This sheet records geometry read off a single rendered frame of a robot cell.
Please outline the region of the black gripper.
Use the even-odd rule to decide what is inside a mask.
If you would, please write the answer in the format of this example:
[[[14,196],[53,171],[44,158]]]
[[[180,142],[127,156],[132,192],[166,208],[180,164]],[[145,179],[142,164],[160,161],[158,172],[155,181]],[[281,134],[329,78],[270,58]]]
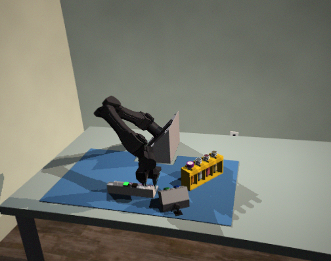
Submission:
[[[156,166],[156,171],[155,171],[155,173],[154,174],[149,174],[148,175],[148,178],[149,179],[152,179],[152,181],[153,181],[153,185],[154,185],[154,187],[155,187],[155,189],[156,189],[156,184],[157,184],[157,181],[158,181],[158,178],[159,178],[159,175],[160,175],[160,171],[161,171],[161,167],[157,167]]]

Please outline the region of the blue flat mat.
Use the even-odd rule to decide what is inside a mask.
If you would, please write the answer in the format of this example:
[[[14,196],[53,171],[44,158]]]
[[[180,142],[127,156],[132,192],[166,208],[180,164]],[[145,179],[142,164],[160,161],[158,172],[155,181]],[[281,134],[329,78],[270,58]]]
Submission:
[[[137,157],[137,156],[136,156]],[[174,165],[161,167],[154,198],[108,193],[111,181],[140,183],[135,172],[139,162],[128,151],[90,149],[39,201],[81,207],[133,212],[210,224],[231,226],[238,162],[223,160],[223,173],[188,190],[190,207],[163,212],[158,190],[181,185],[181,168],[201,157],[177,156]]]

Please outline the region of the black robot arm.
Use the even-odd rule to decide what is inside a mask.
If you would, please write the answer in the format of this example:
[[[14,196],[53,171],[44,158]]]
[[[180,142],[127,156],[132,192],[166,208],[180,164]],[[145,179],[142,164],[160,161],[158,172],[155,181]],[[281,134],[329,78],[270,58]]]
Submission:
[[[149,113],[136,112],[121,106],[120,101],[114,96],[106,98],[102,107],[94,112],[96,117],[101,117],[114,129],[126,150],[139,158],[139,168],[135,172],[140,183],[147,182],[149,174],[156,171],[156,158],[151,145],[170,126],[172,119],[162,128],[154,122]],[[145,137],[131,130],[123,120],[133,123],[141,130],[147,130],[153,139],[148,143]]]

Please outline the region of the grey key desk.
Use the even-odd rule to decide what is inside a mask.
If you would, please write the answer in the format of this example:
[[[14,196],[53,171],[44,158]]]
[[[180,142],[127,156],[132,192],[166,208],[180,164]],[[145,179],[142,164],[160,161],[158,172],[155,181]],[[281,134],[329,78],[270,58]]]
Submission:
[[[188,189],[185,186],[174,186],[158,191],[159,203],[163,212],[174,211],[176,216],[183,215],[182,208],[190,207]]]

